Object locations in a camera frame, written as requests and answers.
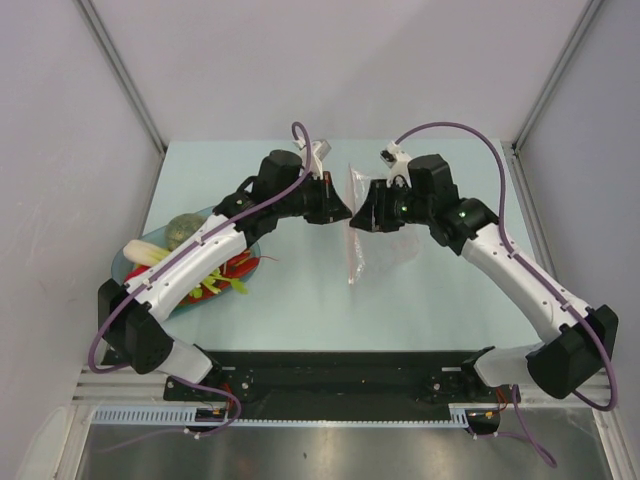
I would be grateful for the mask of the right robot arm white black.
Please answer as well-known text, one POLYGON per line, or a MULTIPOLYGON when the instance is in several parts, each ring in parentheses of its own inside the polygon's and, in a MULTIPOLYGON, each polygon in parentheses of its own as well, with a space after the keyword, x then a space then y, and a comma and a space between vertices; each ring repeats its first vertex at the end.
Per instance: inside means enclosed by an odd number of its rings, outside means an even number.
POLYGON ((389 175, 371 181, 351 227, 387 233, 427 226, 438 244, 491 279, 539 337, 533 345, 487 347, 469 358, 461 376, 469 399, 484 401, 498 386, 521 383, 564 399, 608 366, 619 324, 609 306, 594 308, 571 294, 522 252, 483 202, 460 197, 440 155, 384 150, 381 157, 389 175))

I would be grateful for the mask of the clear zip top bag pink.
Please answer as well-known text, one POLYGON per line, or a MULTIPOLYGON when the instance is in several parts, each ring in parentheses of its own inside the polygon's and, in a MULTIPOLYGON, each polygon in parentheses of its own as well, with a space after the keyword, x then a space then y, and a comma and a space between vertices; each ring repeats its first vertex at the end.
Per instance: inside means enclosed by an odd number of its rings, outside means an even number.
MULTIPOLYGON (((348 166, 344 202, 356 214, 366 199, 370 181, 380 176, 348 166)), ((413 225, 391 233, 370 233, 345 224, 346 261, 348 284, 390 273, 397 267, 415 259, 422 242, 413 225)))

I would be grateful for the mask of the green celery stalks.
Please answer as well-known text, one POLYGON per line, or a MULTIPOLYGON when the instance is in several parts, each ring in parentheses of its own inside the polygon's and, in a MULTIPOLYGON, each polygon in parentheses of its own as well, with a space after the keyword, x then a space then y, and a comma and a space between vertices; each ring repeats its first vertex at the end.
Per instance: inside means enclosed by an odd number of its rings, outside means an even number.
POLYGON ((240 278, 228 277, 223 275, 220 270, 216 270, 194 287, 189 292, 188 298, 200 301, 205 298, 217 296, 228 288, 231 288, 242 295, 246 295, 248 293, 247 287, 240 278))

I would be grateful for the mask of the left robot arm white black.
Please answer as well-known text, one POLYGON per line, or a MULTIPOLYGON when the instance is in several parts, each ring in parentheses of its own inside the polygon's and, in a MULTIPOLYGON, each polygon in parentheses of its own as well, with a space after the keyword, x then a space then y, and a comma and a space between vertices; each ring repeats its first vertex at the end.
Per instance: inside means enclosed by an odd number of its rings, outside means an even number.
POLYGON ((215 361, 170 336, 162 322, 197 284, 272 232, 279 220, 301 217, 325 225, 351 215, 329 173, 313 175, 298 154, 274 150, 258 174, 226 196, 166 259, 125 284, 109 279, 99 287, 99 336, 136 373, 179 377, 197 398, 210 399, 221 387, 215 361))

